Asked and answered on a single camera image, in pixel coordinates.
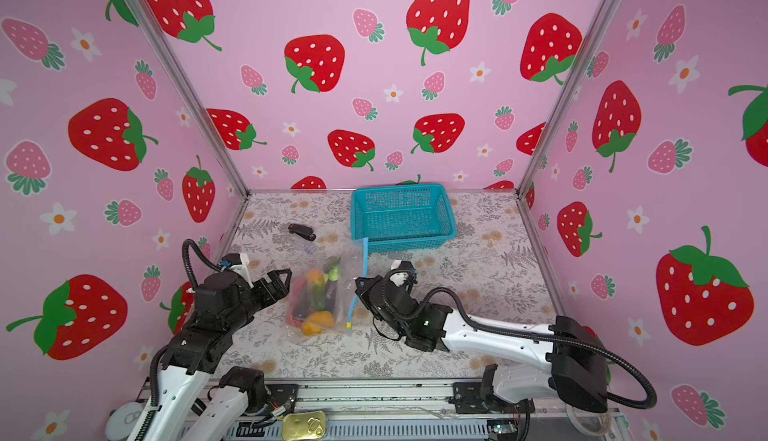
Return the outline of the red toy pepper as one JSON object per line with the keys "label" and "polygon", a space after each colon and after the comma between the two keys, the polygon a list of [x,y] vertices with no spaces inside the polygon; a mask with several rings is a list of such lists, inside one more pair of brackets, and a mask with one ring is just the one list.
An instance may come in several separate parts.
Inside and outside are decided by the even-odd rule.
{"label": "red toy pepper", "polygon": [[287,311],[286,324],[292,327],[300,327],[310,314],[307,281],[299,280],[291,287],[291,299]]}

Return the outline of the clear zip top bag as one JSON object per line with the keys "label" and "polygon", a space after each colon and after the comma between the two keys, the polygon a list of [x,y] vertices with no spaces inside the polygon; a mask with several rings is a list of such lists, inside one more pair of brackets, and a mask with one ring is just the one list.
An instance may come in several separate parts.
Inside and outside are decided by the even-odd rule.
{"label": "clear zip top bag", "polygon": [[368,240],[341,238],[304,250],[299,275],[291,282],[286,337],[301,345],[351,329],[357,304],[356,280],[367,274]]}

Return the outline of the teal plastic basket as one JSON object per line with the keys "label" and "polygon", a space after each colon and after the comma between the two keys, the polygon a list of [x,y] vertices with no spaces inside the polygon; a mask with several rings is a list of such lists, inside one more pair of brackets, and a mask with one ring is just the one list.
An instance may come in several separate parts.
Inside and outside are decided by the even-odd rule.
{"label": "teal plastic basket", "polygon": [[437,183],[358,189],[350,204],[350,233],[371,253],[436,249],[457,235],[446,189]]}

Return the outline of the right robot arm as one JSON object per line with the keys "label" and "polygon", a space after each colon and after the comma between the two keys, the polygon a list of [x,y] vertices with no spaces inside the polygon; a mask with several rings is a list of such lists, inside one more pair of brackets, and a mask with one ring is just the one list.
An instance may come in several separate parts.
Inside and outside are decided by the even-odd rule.
{"label": "right robot arm", "polygon": [[[582,411],[603,414],[610,403],[649,410],[657,393],[642,372],[602,347],[577,321],[559,316],[552,324],[515,324],[472,316],[451,289],[437,287],[415,300],[395,270],[385,276],[359,277],[356,294],[383,336],[423,352],[478,352],[512,362],[492,367],[490,393],[510,404],[526,399],[559,398]],[[607,364],[613,362],[644,391],[641,400],[609,391]]]}

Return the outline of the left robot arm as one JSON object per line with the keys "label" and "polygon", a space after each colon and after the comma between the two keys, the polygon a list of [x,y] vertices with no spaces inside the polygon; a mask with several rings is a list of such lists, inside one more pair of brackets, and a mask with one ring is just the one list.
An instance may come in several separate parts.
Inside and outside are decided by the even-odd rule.
{"label": "left robot arm", "polygon": [[[225,268],[193,289],[195,308],[181,331],[153,357],[149,399],[114,411],[105,429],[109,440],[176,440],[199,395],[208,385],[234,334],[254,315],[285,298],[292,271],[273,270],[251,282],[246,271]],[[235,367],[219,381],[186,440],[220,440],[237,418],[261,415],[273,422],[285,408],[276,404],[262,371]]]}

